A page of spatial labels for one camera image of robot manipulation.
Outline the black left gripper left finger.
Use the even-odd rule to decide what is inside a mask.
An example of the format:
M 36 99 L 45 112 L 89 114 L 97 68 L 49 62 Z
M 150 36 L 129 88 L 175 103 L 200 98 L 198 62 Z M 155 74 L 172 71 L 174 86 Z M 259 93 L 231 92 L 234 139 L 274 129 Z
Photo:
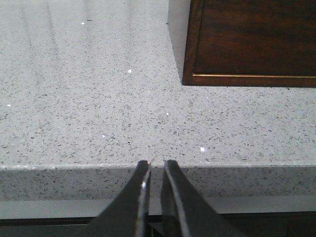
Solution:
M 144 237 L 149 213 L 151 166 L 138 162 L 115 200 L 87 227 L 88 237 Z

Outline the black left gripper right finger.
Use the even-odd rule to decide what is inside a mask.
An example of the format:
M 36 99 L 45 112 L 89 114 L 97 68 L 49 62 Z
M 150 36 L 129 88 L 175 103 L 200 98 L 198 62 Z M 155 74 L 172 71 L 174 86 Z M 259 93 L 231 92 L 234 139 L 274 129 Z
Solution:
M 225 236 L 221 217 L 198 194 L 174 160 L 164 165 L 161 207 L 166 237 Z

